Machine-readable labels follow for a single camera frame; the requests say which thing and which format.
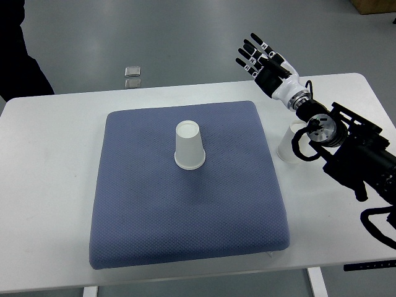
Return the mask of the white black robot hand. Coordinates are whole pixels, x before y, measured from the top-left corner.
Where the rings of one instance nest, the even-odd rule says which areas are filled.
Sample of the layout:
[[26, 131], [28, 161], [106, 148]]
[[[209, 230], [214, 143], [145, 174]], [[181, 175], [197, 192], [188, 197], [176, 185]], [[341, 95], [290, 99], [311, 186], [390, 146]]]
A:
[[257, 45], [244, 39], [243, 48], [239, 48], [238, 53], [245, 61], [236, 58], [236, 63], [254, 77], [255, 83], [268, 97], [281, 101], [289, 110], [297, 110], [310, 99], [310, 92], [300, 83], [299, 74], [255, 33], [250, 36]]

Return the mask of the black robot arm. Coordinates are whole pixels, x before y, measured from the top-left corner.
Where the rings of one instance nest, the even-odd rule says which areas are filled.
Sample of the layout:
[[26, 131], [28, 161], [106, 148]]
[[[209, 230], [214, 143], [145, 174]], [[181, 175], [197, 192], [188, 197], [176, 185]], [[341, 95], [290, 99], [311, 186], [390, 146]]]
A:
[[395, 156], [382, 129], [338, 103], [328, 110], [314, 99], [312, 83], [302, 84], [290, 63], [255, 33], [238, 50], [236, 62], [270, 98], [281, 101], [306, 123], [291, 140], [303, 161], [325, 160], [323, 170], [366, 201], [371, 186], [387, 203], [395, 204]]

